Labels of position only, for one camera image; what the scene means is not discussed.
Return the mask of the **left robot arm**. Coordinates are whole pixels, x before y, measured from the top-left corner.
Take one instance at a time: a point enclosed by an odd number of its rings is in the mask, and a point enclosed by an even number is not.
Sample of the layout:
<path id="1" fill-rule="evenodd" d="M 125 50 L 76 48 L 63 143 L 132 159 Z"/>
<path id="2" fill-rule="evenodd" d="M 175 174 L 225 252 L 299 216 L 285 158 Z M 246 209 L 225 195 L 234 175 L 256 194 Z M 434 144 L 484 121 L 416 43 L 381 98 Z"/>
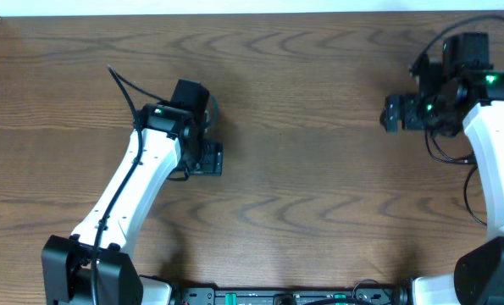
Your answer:
<path id="1" fill-rule="evenodd" d="M 49 304 L 168 304 L 171 284 L 141 276 L 132 262 L 141 227 L 166 180 L 220 175 L 223 146 L 205 137 L 215 100 L 201 83 L 179 80 L 169 100 L 134 114 L 120 166 L 91 212 L 68 237 L 42 249 Z"/>

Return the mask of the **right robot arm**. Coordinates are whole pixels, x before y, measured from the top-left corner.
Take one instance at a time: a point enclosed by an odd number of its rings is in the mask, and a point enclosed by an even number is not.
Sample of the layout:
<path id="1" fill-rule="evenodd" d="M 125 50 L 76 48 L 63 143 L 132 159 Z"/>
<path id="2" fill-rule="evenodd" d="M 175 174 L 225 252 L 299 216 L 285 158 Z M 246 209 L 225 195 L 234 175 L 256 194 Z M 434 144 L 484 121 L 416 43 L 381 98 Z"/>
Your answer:
<path id="1" fill-rule="evenodd" d="M 466 32 L 443 43 L 440 62 L 427 54 L 413 72 L 418 93 L 391 95 L 379 117 L 386 131 L 427 136 L 464 133 L 472 147 L 458 164 L 478 170 L 486 205 L 486 242 L 458 259 L 450 274 L 410 280 L 400 304 L 504 304 L 504 71 L 490 63 L 489 37 Z"/>

